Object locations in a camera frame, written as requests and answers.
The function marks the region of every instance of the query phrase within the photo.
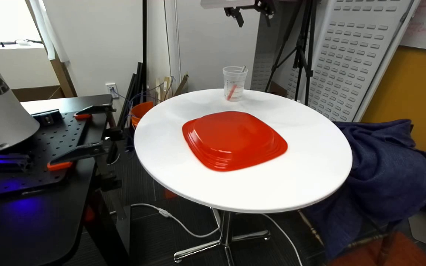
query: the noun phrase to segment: wall outlet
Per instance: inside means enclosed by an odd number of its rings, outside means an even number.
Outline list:
[[[113,96],[113,98],[119,98],[118,89],[116,88],[116,83],[106,83],[106,89],[108,93]]]

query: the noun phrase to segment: white tabletop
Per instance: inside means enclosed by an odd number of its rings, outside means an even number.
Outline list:
[[[288,150],[241,170],[206,168],[188,147],[182,126],[223,111],[259,118],[287,141]],[[173,97],[141,119],[134,141],[141,164],[161,185],[199,204],[234,212],[284,212],[319,202],[344,183],[352,163],[348,141],[330,120],[288,98],[259,91],[244,91],[239,102],[226,101],[223,89]]]

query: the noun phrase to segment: plastic cup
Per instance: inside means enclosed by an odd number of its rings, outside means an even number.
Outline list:
[[[243,67],[225,67],[223,68],[224,78],[224,98],[228,101],[237,102],[241,100],[246,82],[247,69],[242,71]]]

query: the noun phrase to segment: stack of red plates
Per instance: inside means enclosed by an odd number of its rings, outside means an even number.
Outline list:
[[[287,150],[279,133],[249,113],[212,113],[186,122],[182,131],[200,162],[216,171],[257,165]]]

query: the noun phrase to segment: navy blue cloth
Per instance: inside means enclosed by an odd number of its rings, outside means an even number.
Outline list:
[[[362,226],[358,208],[375,221],[395,222],[426,204],[426,153],[415,149],[410,120],[335,124],[353,152],[350,174],[337,192],[303,210],[328,259],[357,238]]]

